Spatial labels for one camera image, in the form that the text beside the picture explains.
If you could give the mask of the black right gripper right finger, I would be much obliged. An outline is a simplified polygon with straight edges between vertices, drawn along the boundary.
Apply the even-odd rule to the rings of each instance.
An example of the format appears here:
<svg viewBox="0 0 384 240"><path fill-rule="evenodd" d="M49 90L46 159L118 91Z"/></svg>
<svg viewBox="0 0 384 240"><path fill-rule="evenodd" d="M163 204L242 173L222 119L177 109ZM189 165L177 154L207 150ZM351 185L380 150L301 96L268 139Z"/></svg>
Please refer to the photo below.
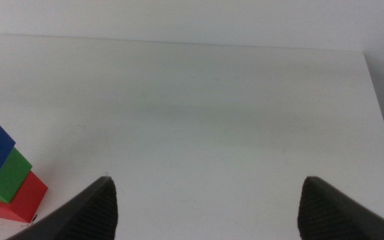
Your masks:
<svg viewBox="0 0 384 240"><path fill-rule="evenodd" d="M384 240L384 218L319 177L306 177L297 217L302 239Z"/></svg>

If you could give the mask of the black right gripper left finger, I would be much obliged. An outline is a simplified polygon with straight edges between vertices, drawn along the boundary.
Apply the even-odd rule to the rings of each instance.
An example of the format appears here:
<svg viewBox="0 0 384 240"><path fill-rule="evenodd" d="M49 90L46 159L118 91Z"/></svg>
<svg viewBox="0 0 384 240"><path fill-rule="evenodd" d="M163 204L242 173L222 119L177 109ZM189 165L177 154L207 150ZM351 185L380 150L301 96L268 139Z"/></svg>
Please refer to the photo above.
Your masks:
<svg viewBox="0 0 384 240"><path fill-rule="evenodd" d="M114 181L100 177L56 211L9 239L114 240L117 224Z"/></svg>

